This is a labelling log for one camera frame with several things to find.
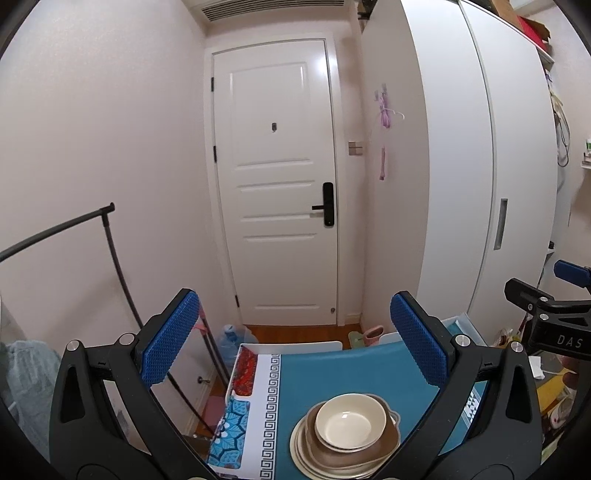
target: greek key pattern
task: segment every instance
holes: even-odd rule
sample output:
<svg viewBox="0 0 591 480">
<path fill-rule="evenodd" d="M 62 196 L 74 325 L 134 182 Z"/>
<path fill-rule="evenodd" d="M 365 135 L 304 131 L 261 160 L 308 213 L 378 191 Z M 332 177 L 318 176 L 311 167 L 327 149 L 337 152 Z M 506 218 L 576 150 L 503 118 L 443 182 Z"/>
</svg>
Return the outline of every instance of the greek key pattern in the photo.
<svg viewBox="0 0 591 480">
<path fill-rule="evenodd" d="M 470 397 L 468 398 L 468 402 L 464 407 L 464 411 L 462 412 L 462 419 L 464 423 L 469 428 L 470 424 L 472 424 L 472 420 L 476 416 L 476 411 L 478 410 L 478 406 L 480 405 L 481 397 L 480 394 L 477 392 L 475 388 L 472 389 L 470 393 Z"/>
<path fill-rule="evenodd" d="M 269 389 L 267 390 L 267 410 L 265 412 L 265 430 L 263 432 L 262 441 L 261 480 L 274 480 L 275 478 L 275 450 L 277 444 L 280 372 L 281 356 L 271 355 Z"/>
</svg>

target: door panel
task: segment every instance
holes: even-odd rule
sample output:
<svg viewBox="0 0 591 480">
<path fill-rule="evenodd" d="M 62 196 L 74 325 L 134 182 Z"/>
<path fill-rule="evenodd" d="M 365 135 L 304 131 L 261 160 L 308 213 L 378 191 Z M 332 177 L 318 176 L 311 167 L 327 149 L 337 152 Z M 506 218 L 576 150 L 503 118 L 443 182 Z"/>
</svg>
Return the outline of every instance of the door panel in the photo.
<svg viewBox="0 0 591 480">
<path fill-rule="evenodd" d="M 223 224 L 242 321 L 336 323 L 337 230 L 322 184 L 335 182 L 322 40 L 215 55 L 214 115 Z"/>
<path fill-rule="evenodd" d="M 491 113 L 478 53 L 458 4 L 402 3 L 421 69 L 430 157 L 417 300 L 429 315 L 445 319 L 470 306 L 486 249 L 493 185 Z"/>
<path fill-rule="evenodd" d="M 540 279 L 556 204 L 556 133 L 535 46 L 488 12 L 462 7 L 483 62 L 495 132 L 492 228 L 468 310 L 490 342 L 524 317 L 505 299 L 505 283 L 516 277 L 536 286 Z"/>
</svg>

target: plastic bottle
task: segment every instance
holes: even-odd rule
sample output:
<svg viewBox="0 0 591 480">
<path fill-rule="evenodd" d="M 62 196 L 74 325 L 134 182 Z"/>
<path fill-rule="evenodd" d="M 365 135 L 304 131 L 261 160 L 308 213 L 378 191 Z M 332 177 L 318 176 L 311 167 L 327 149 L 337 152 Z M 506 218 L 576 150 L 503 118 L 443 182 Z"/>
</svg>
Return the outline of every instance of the plastic bottle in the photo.
<svg viewBox="0 0 591 480">
<path fill-rule="evenodd" d="M 247 327 L 224 325 L 217 347 L 229 372 L 234 368 L 238 349 L 243 343 L 258 343 L 258 340 Z"/>
</svg>

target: stack of dishes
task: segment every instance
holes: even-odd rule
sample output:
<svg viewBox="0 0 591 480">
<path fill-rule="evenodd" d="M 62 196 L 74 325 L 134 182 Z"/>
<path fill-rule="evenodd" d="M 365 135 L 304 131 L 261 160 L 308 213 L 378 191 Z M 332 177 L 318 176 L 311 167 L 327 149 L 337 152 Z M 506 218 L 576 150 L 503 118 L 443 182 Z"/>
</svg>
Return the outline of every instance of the stack of dishes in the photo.
<svg viewBox="0 0 591 480">
<path fill-rule="evenodd" d="M 376 395 L 319 403 L 295 426 L 290 452 L 312 480 L 368 478 L 400 446 L 400 416 Z"/>
</svg>

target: hanging pink decoration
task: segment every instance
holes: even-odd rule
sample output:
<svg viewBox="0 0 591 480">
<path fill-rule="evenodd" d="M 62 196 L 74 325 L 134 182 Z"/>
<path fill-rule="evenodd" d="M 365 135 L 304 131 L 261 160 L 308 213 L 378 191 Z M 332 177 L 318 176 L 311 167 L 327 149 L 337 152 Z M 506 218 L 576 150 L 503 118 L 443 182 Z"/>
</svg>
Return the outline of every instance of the hanging pink decoration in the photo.
<svg viewBox="0 0 591 480">
<path fill-rule="evenodd" d="M 400 112 L 395 112 L 394 110 L 389 108 L 389 106 L 388 106 L 388 90 L 386 88 L 385 83 L 382 84 L 382 93 L 378 93 L 378 91 L 376 90 L 375 101 L 379 103 L 380 123 L 381 123 L 382 127 L 384 127 L 386 130 L 389 130 L 390 127 L 392 126 L 392 119 L 390 117 L 390 112 L 392 112 L 394 115 L 396 115 L 396 113 L 400 113 Z M 386 179 L 387 157 L 388 157 L 388 152 L 386 150 L 385 143 L 383 143 L 382 155 L 381 155 L 381 168 L 379 171 L 379 179 L 382 181 Z"/>
</svg>

